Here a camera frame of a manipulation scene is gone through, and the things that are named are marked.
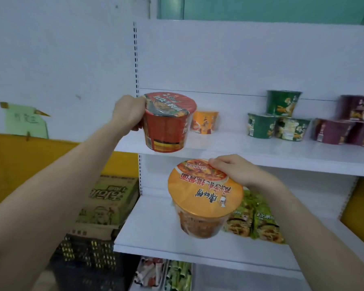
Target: noodle cup lid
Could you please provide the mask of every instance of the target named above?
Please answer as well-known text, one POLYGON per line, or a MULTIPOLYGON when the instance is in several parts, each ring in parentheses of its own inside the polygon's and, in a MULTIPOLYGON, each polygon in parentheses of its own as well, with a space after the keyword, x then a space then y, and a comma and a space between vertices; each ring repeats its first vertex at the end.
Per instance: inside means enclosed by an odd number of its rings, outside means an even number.
POLYGON ((193 99, 177 93, 155 92, 144 95, 146 97, 146 113, 181 117, 192 114, 197 109, 193 99))
POLYGON ((177 165, 168 177, 168 191, 184 211, 204 218, 230 214, 243 200, 243 187, 208 163, 190 159, 177 165))

